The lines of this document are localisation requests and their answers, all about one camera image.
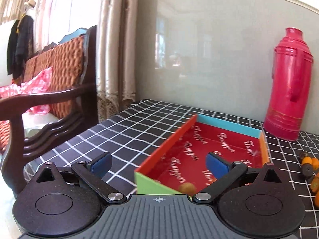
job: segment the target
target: hanging clothes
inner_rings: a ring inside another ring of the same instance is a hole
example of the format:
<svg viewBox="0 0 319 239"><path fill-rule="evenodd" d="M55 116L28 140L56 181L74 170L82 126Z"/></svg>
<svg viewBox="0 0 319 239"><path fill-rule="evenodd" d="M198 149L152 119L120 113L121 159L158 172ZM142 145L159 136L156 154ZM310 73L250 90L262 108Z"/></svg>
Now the hanging clothes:
<svg viewBox="0 0 319 239"><path fill-rule="evenodd" d="M33 54L33 19L29 15L22 17L17 27L16 65L12 71L13 79L23 74L25 62Z"/></svg>
<svg viewBox="0 0 319 239"><path fill-rule="evenodd" d="M13 69L16 68L16 48L18 41L17 27L19 24L19 20L16 20L11 28L11 33L8 41L8 49L7 49L7 72L8 75L13 73Z"/></svg>

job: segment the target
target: metal screw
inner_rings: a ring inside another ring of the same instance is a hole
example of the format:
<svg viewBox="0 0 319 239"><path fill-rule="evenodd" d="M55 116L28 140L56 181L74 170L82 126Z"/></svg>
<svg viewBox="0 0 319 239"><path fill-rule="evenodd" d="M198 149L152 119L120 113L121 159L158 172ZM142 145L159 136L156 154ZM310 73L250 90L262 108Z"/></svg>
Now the metal screw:
<svg viewBox="0 0 319 239"><path fill-rule="evenodd" d="M211 198L211 196L206 192L201 192L201 193L197 193L195 195L195 198L198 200L204 201L204 200L209 200Z"/></svg>
<svg viewBox="0 0 319 239"><path fill-rule="evenodd" d="M113 192L113 193L109 194L107 197L109 200L119 201L119 200L124 198L124 195L122 193Z"/></svg>

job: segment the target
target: floor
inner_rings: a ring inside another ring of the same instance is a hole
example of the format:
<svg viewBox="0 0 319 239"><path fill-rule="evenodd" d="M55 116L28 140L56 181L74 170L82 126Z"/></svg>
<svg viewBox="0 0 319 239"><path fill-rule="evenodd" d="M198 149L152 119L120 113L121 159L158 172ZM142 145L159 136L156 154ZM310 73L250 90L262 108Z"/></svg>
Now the floor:
<svg viewBox="0 0 319 239"><path fill-rule="evenodd" d="M17 239L21 235L12 216L14 201L12 190L5 184L0 172L0 238Z"/></svg>

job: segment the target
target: blue finger pad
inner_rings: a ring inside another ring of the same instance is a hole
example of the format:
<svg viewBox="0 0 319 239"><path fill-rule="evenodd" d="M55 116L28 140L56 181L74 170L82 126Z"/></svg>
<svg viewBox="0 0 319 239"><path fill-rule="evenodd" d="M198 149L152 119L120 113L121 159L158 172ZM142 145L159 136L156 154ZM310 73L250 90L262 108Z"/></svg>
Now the blue finger pad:
<svg viewBox="0 0 319 239"><path fill-rule="evenodd" d="M93 173L99 178L103 178L104 175L106 175L106 173L111 169L111 167L112 155L108 153L106 156L104 156L91 166L91 173Z"/></svg>
<svg viewBox="0 0 319 239"><path fill-rule="evenodd" d="M214 156L206 156L206 167L216 179L220 179L229 172L229 167Z"/></svg>

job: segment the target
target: hat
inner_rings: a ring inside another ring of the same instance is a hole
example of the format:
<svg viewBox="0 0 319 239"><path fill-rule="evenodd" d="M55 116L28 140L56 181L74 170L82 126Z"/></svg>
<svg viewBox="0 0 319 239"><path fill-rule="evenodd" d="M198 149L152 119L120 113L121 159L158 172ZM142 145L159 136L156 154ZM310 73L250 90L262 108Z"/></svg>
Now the hat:
<svg viewBox="0 0 319 239"><path fill-rule="evenodd" d="M35 2L35 0L28 0L27 2L24 3L24 5L30 6L31 9L34 9L36 2Z"/></svg>

